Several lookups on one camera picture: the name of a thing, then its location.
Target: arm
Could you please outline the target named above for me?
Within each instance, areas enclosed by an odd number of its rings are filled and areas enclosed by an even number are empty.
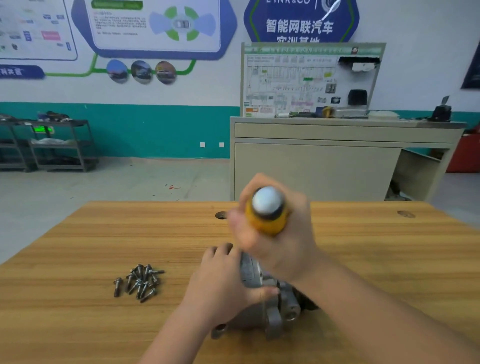
[[[139,364],[192,363],[211,329],[278,294],[277,287],[246,288],[240,278],[240,256],[240,250],[230,243],[205,251],[182,303]]]
[[[243,213],[251,194],[267,185],[280,189],[292,210],[285,229],[274,238],[254,230]],[[480,350],[473,342],[370,285],[318,249],[305,195],[256,175],[228,221],[243,250],[310,297],[371,363],[480,363]]]

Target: pink rectangle logo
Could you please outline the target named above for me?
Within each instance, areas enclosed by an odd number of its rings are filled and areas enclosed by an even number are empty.
[[[42,36],[45,40],[60,40],[60,33],[54,31],[43,31]]]

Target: blue hexagon sign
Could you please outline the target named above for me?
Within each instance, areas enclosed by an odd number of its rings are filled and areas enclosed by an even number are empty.
[[[347,42],[359,24],[355,0],[250,0],[243,21],[252,42]]]
[[[229,0],[74,0],[72,20],[101,57],[218,60],[237,29]]]

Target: hand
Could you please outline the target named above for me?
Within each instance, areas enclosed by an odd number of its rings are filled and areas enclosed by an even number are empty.
[[[210,328],[278,294],[277,287],[246,288],[240,278],[241,251],[231,243],[208,248],[193,273],[181,306],[204,315]]]
[[[274,186],[283,192],[291,214],[281,233],[269,237],[259,233],[245,217],[245,205],[260,187]],[[240,194],[239,207],[229,211],[228,223],[240,248],[256,258],[275,278],[295,285],[313,270],[323,256],[313,238],[310,202],[277,181],[258,173]]]

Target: person's right hand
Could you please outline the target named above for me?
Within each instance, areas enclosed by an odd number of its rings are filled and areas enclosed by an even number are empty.
[[[252,194],[260,187],[274,186],[284,195],[291,211],[287,225],[275,237],[255,230],[244,211]],[[257,173],[240,194],[239,207],[228,212],[230,229],[240,249],[257,259],[273,277],[295,285],[319,263],[323,253],[313,238],[310,202],[279,182]]]

